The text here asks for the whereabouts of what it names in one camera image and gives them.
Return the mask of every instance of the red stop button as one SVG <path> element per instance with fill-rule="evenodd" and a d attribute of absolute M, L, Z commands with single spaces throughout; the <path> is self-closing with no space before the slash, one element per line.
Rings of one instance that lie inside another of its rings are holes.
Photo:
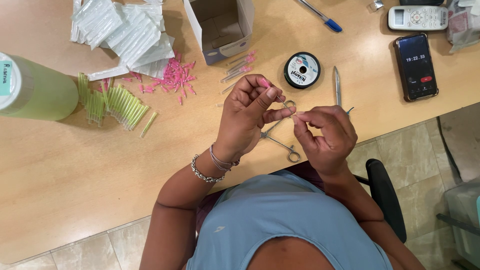
<path fill-rule="evenodd" d="M 423 77 L 420 79 L 421 82 L 428 82 L 428 81 L 431 81 L 432 80 L 432 76 L 427 76 L 427 77 Z"/>

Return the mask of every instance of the box label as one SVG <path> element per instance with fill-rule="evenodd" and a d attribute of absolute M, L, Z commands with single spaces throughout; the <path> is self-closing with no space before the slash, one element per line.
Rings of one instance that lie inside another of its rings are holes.
<path fill-rule="evenodd" d="M 0 61 L 0 96 L 10 95 L 10 78 L 12 76 L 12 61 Z"/>

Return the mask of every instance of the woman's left hand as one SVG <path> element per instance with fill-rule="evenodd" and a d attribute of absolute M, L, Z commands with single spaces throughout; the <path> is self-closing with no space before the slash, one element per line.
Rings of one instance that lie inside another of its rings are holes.
<path fill-rule="evenodd" d="M 290 110 L 267 110 L 273 102 L 285 101 L 282 90 L 260 74 L 243 76 L 233 87 L 223 105 L 222 120 L 213 151 L 223 162 L 235 162 L 253 150 L 260 139 L 260 132 L 267 123 L 278 121 L 296 112 Z"/>

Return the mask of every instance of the light blue t-shirt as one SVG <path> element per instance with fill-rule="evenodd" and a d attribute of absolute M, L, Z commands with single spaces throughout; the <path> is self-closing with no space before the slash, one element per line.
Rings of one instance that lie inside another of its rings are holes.
<path fill-rule="evenodd" d="M 393 270 L 346 207 L 285 170 L 227 189 L 205 218 L 186 269 L 245 270 L 258 247 L 281 236 L 315 245 L 335 270 Z"/>

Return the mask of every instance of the open white box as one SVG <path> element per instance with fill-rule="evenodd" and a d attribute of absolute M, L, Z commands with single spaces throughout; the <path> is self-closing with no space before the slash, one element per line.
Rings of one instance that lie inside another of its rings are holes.
<path fill-rule="evenodd" d="M 185 11 L 207 65 L 250 47 L 252 0 L 184 0 Z"/>

